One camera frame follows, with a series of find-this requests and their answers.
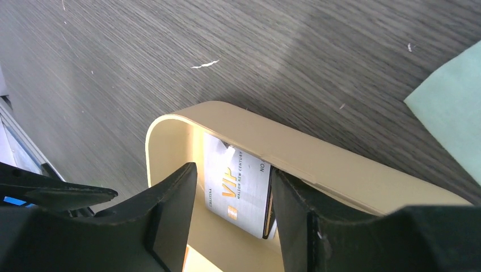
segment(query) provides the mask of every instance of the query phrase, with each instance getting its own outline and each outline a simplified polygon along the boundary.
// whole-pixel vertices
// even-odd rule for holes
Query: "beige container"
[[[374,215],[405,205],[470,205],[447,190],[242,108],[219,101],[201,103],[157,118],[149,127],[145,144],[149,187],[186,162],[197,164],[197,193],[188,239],[194,249],[189,254],[195,256],[187,259],[188,271],[214,271],[215,267],[225,272],[284,271],[277,233],[272,240],[257,239],[205,207],[205,132]]]

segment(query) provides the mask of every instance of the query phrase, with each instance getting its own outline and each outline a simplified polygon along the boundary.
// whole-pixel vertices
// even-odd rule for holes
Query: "light blue cloth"
[[[437,69],[404,102],[481,184],[481,42]]]

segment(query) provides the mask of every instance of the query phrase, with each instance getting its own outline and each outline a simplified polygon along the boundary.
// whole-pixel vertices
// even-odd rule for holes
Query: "white scratch mark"
[[[217,62],[219,62],[219,61],[220,61],[220,59],[218,59],[218,60],[216,60],[216,61],[213,61],[213,62],[206,63],[206,64],[202,64],[201,66],[192,66],[191,68],[192,68],[192,69],[199,69],[199,68],[202,68],[202,67],[208,67],[208,66],[210,66],[210,65],[212,65],[212,64],[214,64],[214,63],[217,63]]]
[[[70,47],[70,50],[72,50],[72,52],[74,52],[75,56],[77,56],[77,58],[79,58],[78,55],[75,53],[74,49],[72,48],[72,46],[69,44],[69,42],[65,38],[64,34],[62,32],[60,32],[60,34],[62,35],[62,38],[64,38],[64,41],[67,43],[67,45]]]

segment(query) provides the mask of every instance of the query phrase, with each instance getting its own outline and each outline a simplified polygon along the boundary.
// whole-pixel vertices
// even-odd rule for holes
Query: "wood grain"
[[[49,160],[117,202],[147,186],[153,119],[222,100],[481,203],[403,104],[481,38],[480,4],[4,0],[0,63],[15,117]]]

